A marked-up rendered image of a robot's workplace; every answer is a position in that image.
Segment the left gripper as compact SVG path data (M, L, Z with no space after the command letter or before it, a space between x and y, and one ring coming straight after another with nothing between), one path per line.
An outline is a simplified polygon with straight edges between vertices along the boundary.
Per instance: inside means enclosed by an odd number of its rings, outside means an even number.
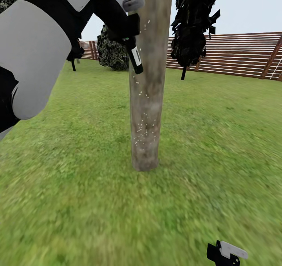
M136 35L140 34L140 17L137 13L127 15L120 8L120 15L114 24L106 24L108 27L108 38L111 41L116 41L125 45L126 38L131 39L136 43Z

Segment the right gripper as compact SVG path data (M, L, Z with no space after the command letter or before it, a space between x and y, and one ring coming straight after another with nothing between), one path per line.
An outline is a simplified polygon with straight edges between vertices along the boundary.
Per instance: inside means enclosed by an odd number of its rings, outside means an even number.
M238 256L234 254L230 254L230 258L227 258L221 254L220 248L221 248L221 245L220 245L220 241L218 240L217 240L216 246L212 244L208 244L207 253L206 253L207 258L214 261L216 266L239 266L240 265Z

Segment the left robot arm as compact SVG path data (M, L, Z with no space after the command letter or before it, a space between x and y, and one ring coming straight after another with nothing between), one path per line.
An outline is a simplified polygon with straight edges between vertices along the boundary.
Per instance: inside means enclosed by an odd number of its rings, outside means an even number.
M95 13L108 38L136 43L145 0L16 0L0 14L0 141L46 106L66 58Z

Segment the pesticide atomizer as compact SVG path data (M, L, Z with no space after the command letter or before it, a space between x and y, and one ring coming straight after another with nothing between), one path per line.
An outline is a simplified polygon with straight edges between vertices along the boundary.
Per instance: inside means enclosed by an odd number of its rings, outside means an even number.
M144 70L136 43L134 43L131 39L126 38L125 46L127 47L129 61L131 61L134 73L140 74Z

